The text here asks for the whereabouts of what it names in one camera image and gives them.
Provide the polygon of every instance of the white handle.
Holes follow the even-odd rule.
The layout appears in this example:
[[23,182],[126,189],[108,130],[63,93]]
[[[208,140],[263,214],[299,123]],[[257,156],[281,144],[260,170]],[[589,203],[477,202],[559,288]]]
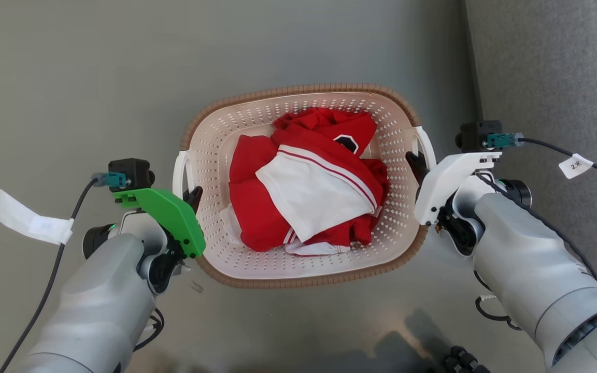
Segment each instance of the white handle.
[[195,175],[192,166],[192,160],[195,159],[195,152],[192,150],[182,150],[178,152],[178,156],[175,161],[174,174],[172,176],[172,193],[177,197],[183,198],[183,175],[186,176],[188,181],[188,189],[192,191],[195,188]]
[[411,152],[416,156],[419,155],[419,143],[421,144],[422,153],[425,156],[425,165],[428,170],[436,167],[436,157],[434,156],[432,143],[422,127],[411,127],[403,130],[403,137],[409,141],[411,144]]

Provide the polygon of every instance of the laundry basket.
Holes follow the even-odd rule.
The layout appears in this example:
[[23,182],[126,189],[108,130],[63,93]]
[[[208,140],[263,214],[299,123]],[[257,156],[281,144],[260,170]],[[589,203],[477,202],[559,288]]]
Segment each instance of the laundry basket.
[[[390,190],[372,243],[350,252],[300,257],[283,248],[255,252],[230,241],[218,212],[230,203],[228,181],[232,154],[241,135],[267,135],[285,113],[311,107],[368,111],[377,134],[363,158],[381,159],[388,167]],[[434,167],[434,153],[411,106],[388,88],[371,84],[315,84],[239,95],[210,104],[190,122],[176,158],[173,193],[204,188],[197,219],[206,250],[197,258],[202,269],[237,288],[299,288],[367,278],[396,269],[423,243],[427,227],[413,217],[418,182],[405,153],[424,153]]]

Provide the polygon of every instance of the clothing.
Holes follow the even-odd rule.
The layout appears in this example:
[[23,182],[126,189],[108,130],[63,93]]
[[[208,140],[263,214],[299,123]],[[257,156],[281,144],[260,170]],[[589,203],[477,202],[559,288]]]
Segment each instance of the clothing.
[[241,136],[232,156],[232,208],[221,217],[233,241],[240,227],[256,251],[292,243],[288,252],[318,255],[370,243],[388,180],[383,162],[359,158],[376,130],[369,114],[312,108],[274,124],[270,138]]

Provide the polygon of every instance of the brown woven rim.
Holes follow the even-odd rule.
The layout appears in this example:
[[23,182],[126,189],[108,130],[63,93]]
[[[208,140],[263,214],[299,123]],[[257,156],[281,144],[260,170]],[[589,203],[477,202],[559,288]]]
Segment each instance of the brown woven rim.
[[[382,87],[376,84],[367,83],[353,83],[353,84],[309,84],[309,85],[292,85],[291,87],[274,88],[272,90],[264,90],[259,92],[253,92],[249,94],[237,95],[235,97],[219,99],[202,109],[195,118],[190,121],[188,128],[186,129],[183,139],[181,139],[181,150],[188,150],[190,146],[190,140],[192,135],[195,133],[197,126],[218,109],[225,108],[227,106],[242,104],[245,102],[257,101],[259,99],[280,97],[284,95],[294,94],[312,94],[321,92],[368,92],[371,94],[379,94],[393,100],[400,108],[403,109],[409,121],[413,127],[418,127],[420,124],[416,112],[411,105],[405,101],[393,90]],[[401,265],[406,264],[422,246],[427,235],[428,227],[420,226],[416,233],[416,238],[409,245],[407,250],[403,252],[399,257],[391,260],[384,264],[377,264],[372,267],[365,269],[356,269],[354,271],[343,272],[341,274],[324,275],[324,276],[313,276],[310,278],[297,278],[297,279],[259,279],[259,280],[247,280],[237,279],[227,276],[222,272],[218,271],[206,260],[205,257],[201,256],[196,258],[197,263],[202,267],[204,272],[209,274],[216,281],[225,285],[233,286],[234,288],[249,288],[249,289],[272,289],[272,288],[303,288],[304,286],[316,286],[326,285],[329,283],[340,283],[345,281],[352,281],[355,279],[369,278],[379,274],[385,274],[386,272],[398,269]]]

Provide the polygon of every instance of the red garment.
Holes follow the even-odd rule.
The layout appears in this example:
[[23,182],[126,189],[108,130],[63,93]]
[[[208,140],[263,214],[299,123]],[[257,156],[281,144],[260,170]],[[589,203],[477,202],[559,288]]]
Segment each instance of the red garment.
[[[240,137],[232,157],[230,199],[241,227],[241,241],[248,247],[267,251],[296,238],[296,232],[273,203],[268,188],[255,176],[256,172],[262,172],[259,168],[268,165],[277,156],[309,163],[320,173],[317,180],[337,178],[347,182],[361,196],[365,196],[362,203],[369,204],[372,211],[386,199],[386,165],[378,159],[359,159],[376,130],[369,114],[311,108],[297,115],[287,114],[275,121],[274,125],[277,130],[271,138]],[[311,187],[292,183],[290,186],[299,190]],[[315,184],[314,187],[319,190],[320,186]],[[329,212],[314,213],[315,218],[318,218]],[[349,246],[352,241],[359,241],[368,244],[375,224],[375,215],[363,214],[319,231],[307,237],[304,243],[328,242]]]

